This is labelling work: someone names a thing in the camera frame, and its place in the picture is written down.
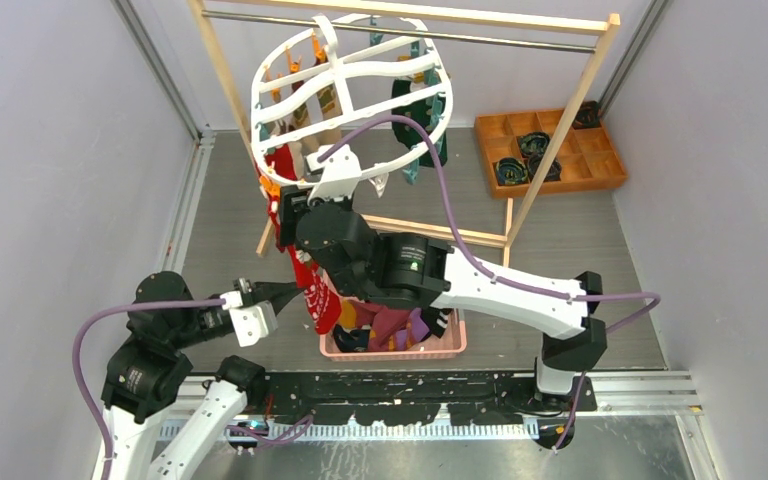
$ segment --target metal table surface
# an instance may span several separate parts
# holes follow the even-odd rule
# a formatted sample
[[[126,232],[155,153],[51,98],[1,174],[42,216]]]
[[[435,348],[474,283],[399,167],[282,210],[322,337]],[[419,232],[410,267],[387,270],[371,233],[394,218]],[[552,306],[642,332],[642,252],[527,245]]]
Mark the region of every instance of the metal table surface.
[[[194,478],[659,480],[693,473],[674,416],[606,416],[579,417],[573,442],[553,458],[529,440],[297,442],[253,455],[217,443]]]

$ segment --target pile of clothes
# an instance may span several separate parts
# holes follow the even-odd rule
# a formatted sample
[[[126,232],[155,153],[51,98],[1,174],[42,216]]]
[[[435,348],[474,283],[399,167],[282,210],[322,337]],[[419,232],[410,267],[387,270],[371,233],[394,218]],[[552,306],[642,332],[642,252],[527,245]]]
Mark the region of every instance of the pile of clothes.
[[[331,335],[343,353],[401,352],[434,337],[442,337],[451,309],[396,310],[343,299]]]

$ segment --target laundry basket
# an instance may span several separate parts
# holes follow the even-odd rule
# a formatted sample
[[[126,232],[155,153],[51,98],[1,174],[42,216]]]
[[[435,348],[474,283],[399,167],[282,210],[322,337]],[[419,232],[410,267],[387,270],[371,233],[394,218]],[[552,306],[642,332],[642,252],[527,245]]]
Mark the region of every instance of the laundry basket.
[[[463,321],[463,313],[459,310],[449,315],[449,326],[442,337],[431,337],[426,347],[423,342],[419,344],[420,350],[406,352],[353,352],[343,353],[334,343],[331,333],[319,336],[319,351],[322,355],[335,362],[381,362],[387,360],[435,360],[452,358],[466,349],[466,323]]]

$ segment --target wood plank floor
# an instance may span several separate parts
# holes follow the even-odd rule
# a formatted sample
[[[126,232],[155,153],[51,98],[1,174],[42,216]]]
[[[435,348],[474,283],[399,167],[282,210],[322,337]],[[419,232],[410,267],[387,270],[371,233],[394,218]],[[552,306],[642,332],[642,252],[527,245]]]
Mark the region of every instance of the wood plank floor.
[[[450,129],[445,167],[460,228],[502,233],[504,202],[490,198],[472,129]],[[404,153],[389,130],[374,130],[352,142],[364,166]],[[431,170],[421,169],[410,186],[390,174],[381,199],[371,185],[358,188],[358,212],[445,225],[440,187]],[[236,133],[217,136],[184,266],[193,294],[228,291],[235,278],[290,281],[289,259],[273,250],[254,253],[266,219],[264,200]],[[501,262],[501,250],[473,247],[488,261]],[[605,292],[631,292],[640,286],[610,192],[540,196],[511,251],[511,266],[537,275],[572,278],[584,270],[602,274]],[[191,348],[196,370],[212,371],[232,354],[269,370],[478,369],[530,368],[540,348],[540,332],[495,317],[467,312],[468,346],[452,360],[388,363],[334,363],[319,353],[318,338],[301,298],[279,316],[278,330],[253,347],[240,349],[233,337]],[[613,323],[639,304],[603,304],[597,318]],[[648,316],[615,333],[599,368],[663,368],[664,361]]]

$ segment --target white wall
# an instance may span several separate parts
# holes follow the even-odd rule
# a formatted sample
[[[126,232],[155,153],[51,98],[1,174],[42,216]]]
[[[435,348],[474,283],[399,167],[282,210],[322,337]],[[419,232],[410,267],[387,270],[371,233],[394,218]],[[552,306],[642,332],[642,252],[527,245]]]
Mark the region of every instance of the white wall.
[[[108,0],[0,1],[0,479],[89,478],[72,338],[158,264],[191,153]],[[124,337],[90,332],[99,395]]]
[[[213,66],[207,57],[201,36],[193,21],[186,0],[132,0],[140,18],[146,24],[158,51],[175,83],[200,125],[209,124],[215,130],[235,129],[228,102],[222,94]],[[401,3],[472,8],[533,15],[552,15],[587,20],[607,20],[619,13],[623,26],[596,78],[589,98],[598,99],[612,72],[619,63],[650,0],[401,0]],[[208,2],[208,8],[219,11],[272,15],[310,19],[315,10],[264,8]],[[329,13],[329,18],[341,16]],[[275,47],[299,32],[297,27],[213,20],[237,88],[245,105],[249,104],[251,82],[260,62]],[[405,28],[404,23],[382,20],[382,26]],[[432,31],[512,38],[521,40],[555,41],[559,43],[593,45],[592,37],[558,35],[542,32],[517,32],[511,29],[475,27],[442,22],[428,22]],[[369,45],[369,35],[338,32],[341,51],[350,41],[355,51]],[[453,126],[472,126],[479,114],[510,112],[535,108],[558,108],[566,105],[575,89],[587,55],[549,52],[513,47],[435,41],[446,70],[452,76],[455,89]],[[407,55],[407,47],[398,55]],[[307,45],[294,50],[311,65],[313,52]],[[278,65],[286,72],[283,63]],[[383,78],[350,82],[352,95],[360,101],[355,105],[370,105],[390,95],[392,80]],[[311,115],[318,115],[313,108]]]
[[[668,360],[698,384],[725,478],[768,478],[768,2],[674,2],[608,125]]]

